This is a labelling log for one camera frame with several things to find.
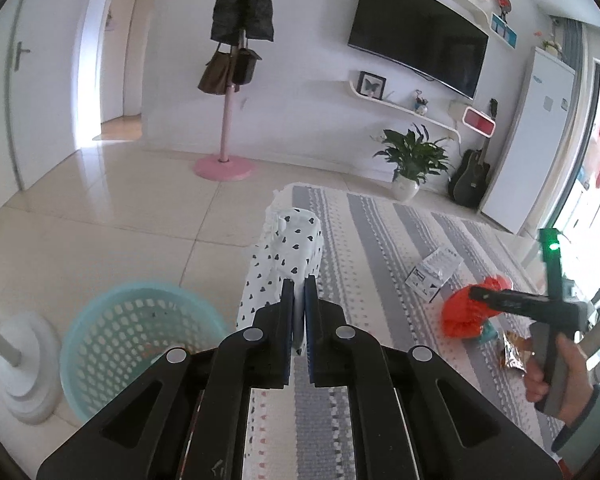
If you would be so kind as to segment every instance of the door handle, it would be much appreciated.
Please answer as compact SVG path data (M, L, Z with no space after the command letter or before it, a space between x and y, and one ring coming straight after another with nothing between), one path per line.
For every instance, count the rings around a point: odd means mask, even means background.
M30 54L30 53L31 53L31 51L28 48L23 48L22 42L19 41L18 46L16 47L16 63L15 63L15 66L13 67L14 72L17 72L18 70L20 70L20 56L22 56L22 54Z

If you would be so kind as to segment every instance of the orange bag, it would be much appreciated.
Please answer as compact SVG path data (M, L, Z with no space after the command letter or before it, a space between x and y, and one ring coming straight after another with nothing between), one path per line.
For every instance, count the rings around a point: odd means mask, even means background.
M442 308L442 331L448 337L480 337L482 324L490 317L500 314L491 310L480 301L469 299L469 289L473 285L461 288L453 293ZM512 287L511 280L505 276L489 276L479 284L491 290L506 290Z

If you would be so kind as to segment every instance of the white refrigerator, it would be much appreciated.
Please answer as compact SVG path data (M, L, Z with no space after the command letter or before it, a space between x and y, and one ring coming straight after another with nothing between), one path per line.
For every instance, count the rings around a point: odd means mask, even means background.
M566 124L575 71L536 48L500 164L480 211L517 234L542 189Z

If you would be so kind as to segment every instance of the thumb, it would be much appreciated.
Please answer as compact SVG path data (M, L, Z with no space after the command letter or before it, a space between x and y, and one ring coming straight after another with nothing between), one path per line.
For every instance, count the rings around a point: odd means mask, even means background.
M558 352L564 359L564 362L567 363L569 370L571 371L585 371L587 370L587 361L582 354L582 350L580 347L576 345L573 341L571 341L564 334L558 334L558 337L555 339L556 346L558 347Z

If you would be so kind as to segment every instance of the striped rug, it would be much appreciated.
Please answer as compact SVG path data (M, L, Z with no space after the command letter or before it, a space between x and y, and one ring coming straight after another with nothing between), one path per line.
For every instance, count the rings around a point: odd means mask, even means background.
M534 292L531 280L486 224L342 190L292 184L270 210L314 212L324 251L318 277L322 298L340 304L347 321L383 345L434 349L539 446L549 449L560 430L526 402L520 375L501 370L496 343L478 346L442 333L440 312L459 288L504 274L514 288ZM408 272L437 247L453 247L464 262L432 303L404 285ZM528 336L528 320L502 314L499 330ZM356 477L345 388L314 388L306 358L293 359L284 390L254 390L243 478L330 480Z

